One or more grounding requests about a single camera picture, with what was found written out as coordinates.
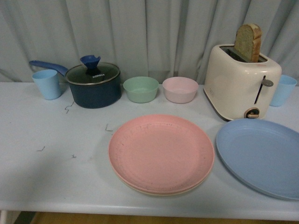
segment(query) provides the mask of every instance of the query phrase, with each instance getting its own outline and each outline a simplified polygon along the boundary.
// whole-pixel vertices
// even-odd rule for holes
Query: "table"
[[[168,101],[159,86],[155,100],[136,104],[125,92],[116,103],[85,109],[67,84],[44,100],[34,83],[0,83],[0,210],[170,217],[299,220],[299,201],[275,199],[238,181],[216,153],[208,178],[176,196],[150,196],[125,185],[108,159],[113,133],[147,114],[172,114],[202,128],[215,146],[226,124],[211,107],[203,86],[187,104]],[[299,132],[299,87],[265,120]]]

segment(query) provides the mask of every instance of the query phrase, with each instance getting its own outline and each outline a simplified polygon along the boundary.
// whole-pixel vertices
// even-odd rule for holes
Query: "saucepan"
[[[87,55],[80,58],[83,64],[71,69],[58,64],[30,61],[37,67],[54,69],[70,84],[76,104],[84,108],[102,108],[121,98],[121,72],[112,63],[99,63],[100,57]]]

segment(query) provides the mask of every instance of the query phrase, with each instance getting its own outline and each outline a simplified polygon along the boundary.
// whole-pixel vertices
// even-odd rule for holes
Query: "pink bowl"
[[[163,82],[165,97],[177,104],[192,101],[198,90],[198,83],[186,77],[172,77]]]

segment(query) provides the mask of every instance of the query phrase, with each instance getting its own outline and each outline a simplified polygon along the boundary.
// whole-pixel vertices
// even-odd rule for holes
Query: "mint green bowl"
[[[135,103],[147,103],[155,99],[159,82],[151,77],[133,77],[123,83],[129,100]]]

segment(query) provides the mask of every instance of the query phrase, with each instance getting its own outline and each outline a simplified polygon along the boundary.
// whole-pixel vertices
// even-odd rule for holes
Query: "glass lid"
[[[86,57],[89,57],[89,63],[84,61]],[[90,57],[91,56],[82,57],[81,61],[84,64],[75,66],[66,73],[65,77],[68,82],[77,85],[96,85],[108,82],[120,74],[119,68],[114,64],[98,64],[100,57],[94,58],[94,56],[92,56],[97,62],[90,65]]]

